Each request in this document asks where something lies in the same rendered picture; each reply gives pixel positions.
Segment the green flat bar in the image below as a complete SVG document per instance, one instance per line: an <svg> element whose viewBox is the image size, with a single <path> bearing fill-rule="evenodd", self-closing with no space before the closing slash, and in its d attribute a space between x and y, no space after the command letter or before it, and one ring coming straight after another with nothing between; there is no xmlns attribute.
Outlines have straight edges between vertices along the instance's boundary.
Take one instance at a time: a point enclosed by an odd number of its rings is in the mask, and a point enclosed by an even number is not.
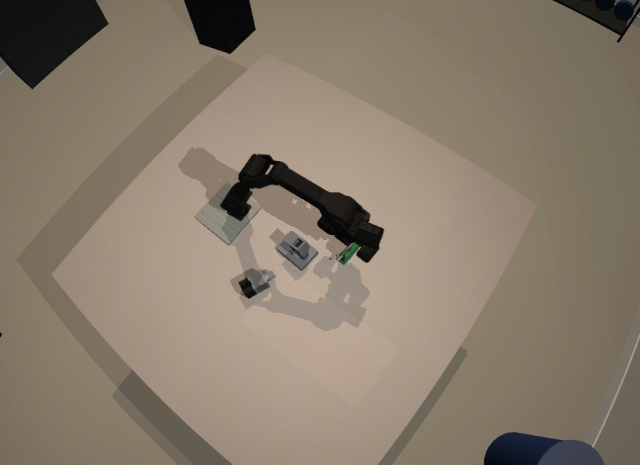
<svg viewBox="0 0 640 465"><path fill-rule="evenodd" d="M344 251L347 249L348 247L346 247L344 249ZM341 258L341 260L339 261L340 263L342 263L343 265L345 265L348 260L355 254L355 252L360 248L359 245L357 245L356 243L348 250L348 252ZM344 252L343 251L343 252ZM342 253L343 253L342 252ZM339 254L339 256L337 257L337 259L341 256L341 254Z"/></svg>

